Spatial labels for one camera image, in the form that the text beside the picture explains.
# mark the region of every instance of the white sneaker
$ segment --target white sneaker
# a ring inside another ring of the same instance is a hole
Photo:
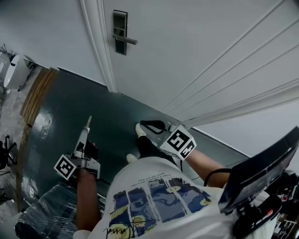
[[[137,134],[138,138],[140,138],[141,136],[146,136],[146,133],[141,129],[139,123],[136,124],[135,131],[136,131],[136,134]]]
[[[127,154],[126,159],[127,159],[128,164],[137,161],[137,158],[132,154]]]

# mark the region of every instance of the door lock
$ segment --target door lock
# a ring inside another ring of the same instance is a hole
[[[123,55],[127,54],[127,43],[137,45],[138,41],[127,37],[128,13],[113,11],[113,38],[115,39],[115,50]]]

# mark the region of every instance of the white t-shirt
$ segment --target white t-shirt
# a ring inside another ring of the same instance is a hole
[[[77,231],[74,239],[230,239],[238,219],[220,214],[223,189],[195,185],[175,165],[157,157],[139,159],[113,180],[105,213],[90,233]],[[260,194],[259,205],[268,196]],[[248,238],[270,239],[276,219]]]

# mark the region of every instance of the plastic wrap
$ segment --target plastic wrap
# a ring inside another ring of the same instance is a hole
[[[76,209],[76,189],[59,183],[25,210],[15,226],[16,234],[24,239],[72,239],[77,231]]]

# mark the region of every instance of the white door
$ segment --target white door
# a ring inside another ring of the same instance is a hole
[[[298,85],[293,0],[103,0],[103,6],[117,91],[189,125],[227,118],[218,113]],[[127,37],[138,41],[127,44],[126,56],[115,51],[114,10],[128,13]]]

